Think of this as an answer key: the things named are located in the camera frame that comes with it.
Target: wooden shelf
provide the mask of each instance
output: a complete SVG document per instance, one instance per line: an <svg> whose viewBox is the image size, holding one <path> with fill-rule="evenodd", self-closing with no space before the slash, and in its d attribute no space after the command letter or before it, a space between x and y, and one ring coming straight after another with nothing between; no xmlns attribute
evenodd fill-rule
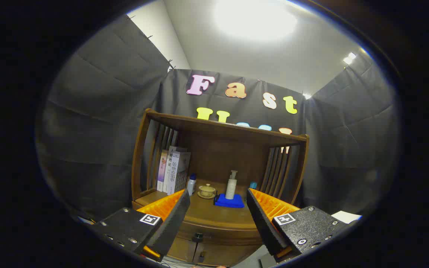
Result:
<svg viewBox="0 0 429 268"><path fill-rule="evenodd" d="M150 122L155 122L155 136L147 137ZM144 146L150 146L147 176L141 178ZM254 127L242 127L192 117L161 114L145 110L137 135L132 165L132 204L138 209L163 197L156 191L158 166L162 150L169 145L187 148L191 152L188 173L196 173L196 188L206 183L224 193L231 170L237 170L235 193L243 200L251 182L268 195L293 203L302 183L309 137L287 135ZM296 171L290 175L290 146L299 146ZM207 251L206 265L226 262L229 265L255 251L262 239L252 220L249 208L218 207L213 199L205 200L193 194L190 206L177 232L176 248L171 255L190 261L195 254L195 233L203 234Z"/></svg>
<svg viewBox="0 0 429 268"><path fill-rule="evenodd" d="M287 135L275 131L267 131L254 127L242 127L236 124L203 120L193 117L161 114L152 109L147 110L147 115L150 119L160 122L177 131L189 131L200 135L210 137L214 136L219 139L263 144L268 147L297 145L306 141L306 138L301 136Z"/></svg>
<svg viewBox="0 0 429 268"><path fill-rule="evenodd" d="M155 191L136 202L144 206L166 196L166 193ZM186 223L216 229L257 231L246 203L243 208L219 207L213 205L212 199L205 200L196 194L190 197L190 202L184 218Z"/></svg>

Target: saucer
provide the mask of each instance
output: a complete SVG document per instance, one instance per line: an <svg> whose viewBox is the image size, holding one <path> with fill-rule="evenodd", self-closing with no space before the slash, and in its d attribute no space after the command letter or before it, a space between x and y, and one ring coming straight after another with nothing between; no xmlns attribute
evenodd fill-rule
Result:
<svg viewBox="0 0 429 268"><path fill-rule="evenodd" d="M198 192L196 192L197 193L197 195L199 196L199 197L201 197L201 198L204 198L204 199L206 199L206 200L210 200L211 198L213 198L214 196L215 196L215 194L211 194L209 197L204 197L204 196L202 196L201 194L200 194L200 192L198 191Z"/></svg>

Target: white bottle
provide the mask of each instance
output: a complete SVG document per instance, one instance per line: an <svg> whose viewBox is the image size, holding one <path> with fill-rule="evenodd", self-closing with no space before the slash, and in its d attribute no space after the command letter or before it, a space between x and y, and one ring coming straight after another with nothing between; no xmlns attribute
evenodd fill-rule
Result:
<svg viewBox="0 0 429 268"><path fill-rule="evenodd" d="M225 198L227 200L232 200L235 197L235 190L236 190L236 173L237 170L231 170L231 175L229 176L228 180L228 187L226 188L226 194Z"/></svg>
<svg viewBox="0 0 429 268"><path fill-rule="evenodd" d="M196 175L195 173L193 173L192 175L190 175L190 179L188 180L188 185L186 186L186 189L188 190L188 193L190 196L193 195L195 183L196 183Z"/></svg>

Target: blue base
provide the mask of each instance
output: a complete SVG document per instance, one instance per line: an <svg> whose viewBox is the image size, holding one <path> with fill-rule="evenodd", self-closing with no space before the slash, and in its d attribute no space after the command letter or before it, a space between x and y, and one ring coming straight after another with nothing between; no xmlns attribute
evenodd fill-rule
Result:
<svg viewBox="0 0 429 268"><path fill-rule="evenodd" d="M220 194L218 201L216 201L215 205L220 207L235 207L235 208L244 207L244 203L240 195L235 195L232 200L227 200L225 198L225 194Z"/></svg>

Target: white wall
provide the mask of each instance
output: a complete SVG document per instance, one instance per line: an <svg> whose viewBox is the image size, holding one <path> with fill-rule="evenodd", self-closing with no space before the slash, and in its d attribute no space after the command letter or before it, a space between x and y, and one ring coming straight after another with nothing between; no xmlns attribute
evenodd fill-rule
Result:
<svg viewBox="0 0 429 268"><path fill-rule="evenodd" d="M190 68L163 0L153 1L127 14L175 68Z"/></svg>

